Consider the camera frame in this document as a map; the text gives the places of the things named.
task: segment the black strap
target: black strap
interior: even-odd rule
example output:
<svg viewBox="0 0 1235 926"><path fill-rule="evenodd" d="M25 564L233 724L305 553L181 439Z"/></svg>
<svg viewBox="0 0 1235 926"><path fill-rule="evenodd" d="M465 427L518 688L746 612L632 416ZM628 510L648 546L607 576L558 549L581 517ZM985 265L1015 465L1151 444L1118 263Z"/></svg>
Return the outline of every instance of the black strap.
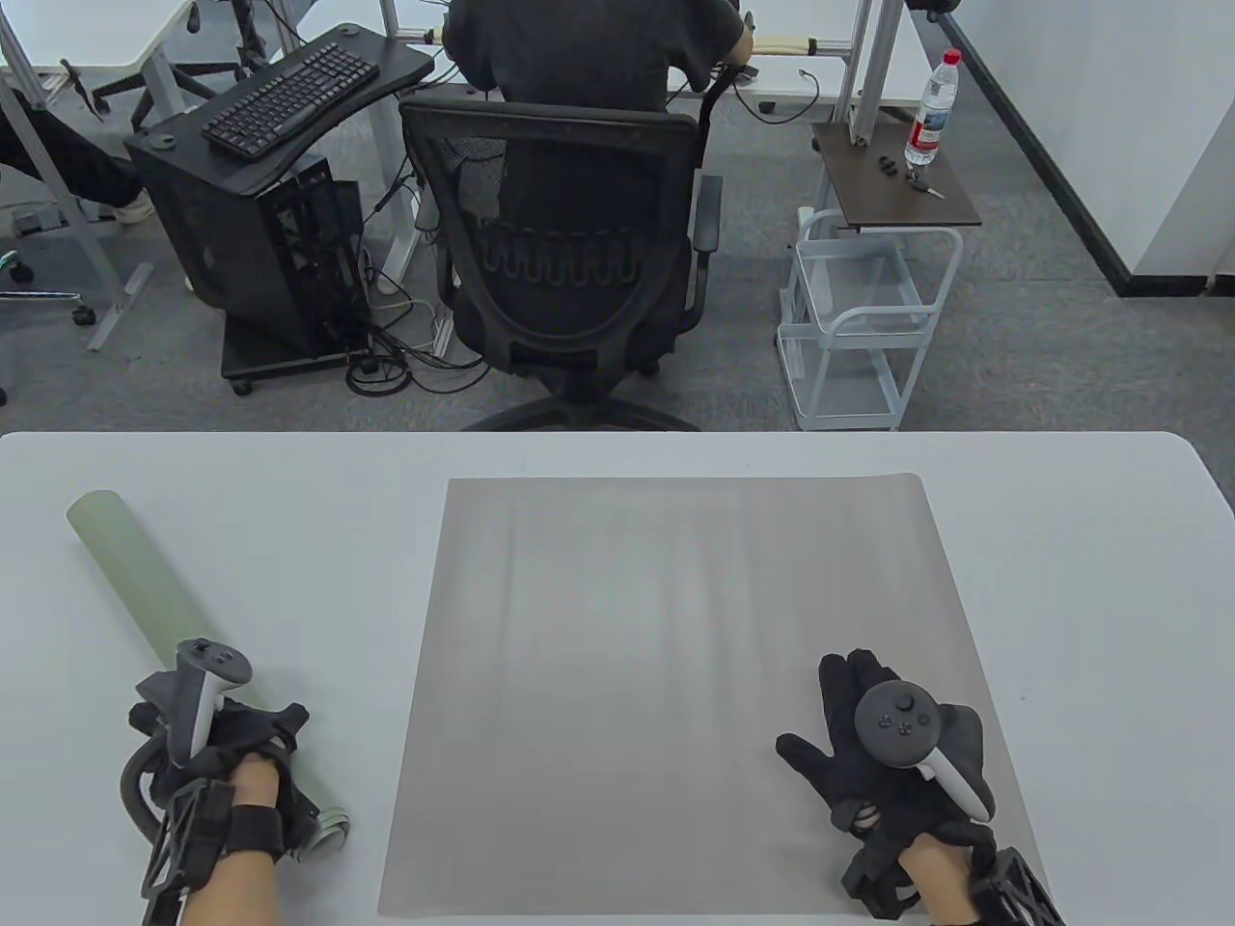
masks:
<svg viewBox="0 0 1235 926"><path fill-rule="evenodd" d="M268 852L278 862L283 858L283 816L274 807L237 804L232 807L226 856L237 852Z"/></svg>

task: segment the wrist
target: wrist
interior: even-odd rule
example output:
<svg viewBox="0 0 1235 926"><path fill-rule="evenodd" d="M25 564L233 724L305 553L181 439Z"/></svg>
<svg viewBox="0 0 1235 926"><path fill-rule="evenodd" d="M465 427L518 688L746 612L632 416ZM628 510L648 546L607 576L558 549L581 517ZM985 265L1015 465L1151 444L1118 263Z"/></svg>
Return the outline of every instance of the wrist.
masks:
<svg viewBox="0 0 1235 926"><path fill-rule="evenodd" d="M969 852L923 833L900 853L935 926L972 926L981 917L969 898Z"/></svg>
<svg viewBox="0 0 1235 926"><path fill-rule="evenodd" d="M249 753L232 772L236 789L232 806L273 807L279 800L279 769L267 758Z"/></svg>

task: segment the black pants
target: black pants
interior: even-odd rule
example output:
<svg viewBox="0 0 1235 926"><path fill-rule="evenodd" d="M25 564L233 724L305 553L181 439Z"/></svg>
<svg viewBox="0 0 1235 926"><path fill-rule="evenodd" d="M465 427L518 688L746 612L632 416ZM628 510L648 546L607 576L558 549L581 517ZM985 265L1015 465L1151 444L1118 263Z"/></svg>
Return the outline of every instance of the black pants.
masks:
<svg viewBox="0 0 1235 926"><path fill-rule="evenodd" d="M132 164L114 158L91 144L51 112L31 109L20 93L17 101L30 116L31 125L47 147L47 153L52 156L52 163L74 196L109 206L127 206L137 199L142 184ZM38 179L35 162L21 147L17 133L12 131L2 112L0 112L0 164L7 164Z"/></svg>

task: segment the plastic bottle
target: plastic bottle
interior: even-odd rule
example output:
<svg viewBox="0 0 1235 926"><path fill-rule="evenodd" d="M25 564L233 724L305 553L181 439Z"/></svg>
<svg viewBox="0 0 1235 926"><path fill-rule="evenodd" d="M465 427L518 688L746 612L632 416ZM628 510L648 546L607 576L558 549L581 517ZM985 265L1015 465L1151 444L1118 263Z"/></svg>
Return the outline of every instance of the plastic bottle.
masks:
<svg viewBox="0 0 1235 926"><path fill-rule="evenodd" d="M939 140L944 135L947 116L956 104L956 91L961 86L961 53L950 48L944 54L944 63L926 81L923 101L914 119L914 127L905 142L905 165L910 173L919 172L930 164L939 154Z"/></svg>

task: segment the white wall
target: white wall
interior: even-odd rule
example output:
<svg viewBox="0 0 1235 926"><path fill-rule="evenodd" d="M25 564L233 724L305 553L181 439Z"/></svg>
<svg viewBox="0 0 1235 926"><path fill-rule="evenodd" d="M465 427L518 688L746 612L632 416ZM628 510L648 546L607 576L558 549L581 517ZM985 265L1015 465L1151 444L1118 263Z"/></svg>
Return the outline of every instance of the white wall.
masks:
<svg viewBox="0 0 1235 926"><path fill-rule="evenodd" d="M966 0L953 16L1130 269L1213 272L1235 232L1214 217L1235 219L1235 140L1210 151L1235 128L1233 0ZM1198 204L1213 215L1188 228Z"/></svg>

